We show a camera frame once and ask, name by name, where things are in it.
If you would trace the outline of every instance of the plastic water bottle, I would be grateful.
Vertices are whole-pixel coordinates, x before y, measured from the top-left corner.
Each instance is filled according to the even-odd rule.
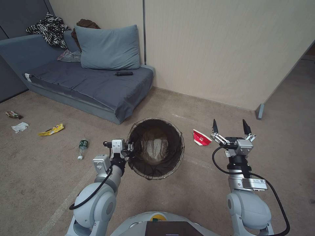
[[[78,160],[82,160],[83,159],[83,153],[85,152],[85,150],[88,148],[89,142],[86,138],[81,139],[80,143],[79,143],[79,156],[78,156]]]

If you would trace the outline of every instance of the zebra print cloth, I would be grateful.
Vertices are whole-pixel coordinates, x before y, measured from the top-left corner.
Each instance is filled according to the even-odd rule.
[[[47,13],[44,19],[41,19],[36,25],[28,27],[26,32],[30,34],[42,34],[49,45],[67,49],[66,42],[63,39],[63,33],[67,30],[71,29],[63,24],[60,17]]]

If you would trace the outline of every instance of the blue pillow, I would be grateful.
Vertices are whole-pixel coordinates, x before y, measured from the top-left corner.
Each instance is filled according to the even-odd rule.
[[[119,29],[75,27],[81,66],[90,69],[138,69],[140,67],[137,25]]]

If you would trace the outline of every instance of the green bottle label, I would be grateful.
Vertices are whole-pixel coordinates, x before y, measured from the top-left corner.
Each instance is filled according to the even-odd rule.
[[[89,144],[89,142],[88,141],[86,141],[86,140],[81,140],[80,141],[80,144],[79,144],[79,147],[86,147],[86,148],[88,148],[88,144]]]

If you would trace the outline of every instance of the white napkin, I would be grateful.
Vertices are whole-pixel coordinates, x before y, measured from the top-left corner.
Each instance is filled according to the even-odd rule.
[[[20,131],[26,130],[26,129],[27,129],[27,126],[29,126],[27,123],[21,122],[21,123],[19,123],[18,125],[16,125],[16,126],[11,126],[11,127],[12,127],[12,129],[15,131],[15,133],[18,133],[18,132],[20,132]]]

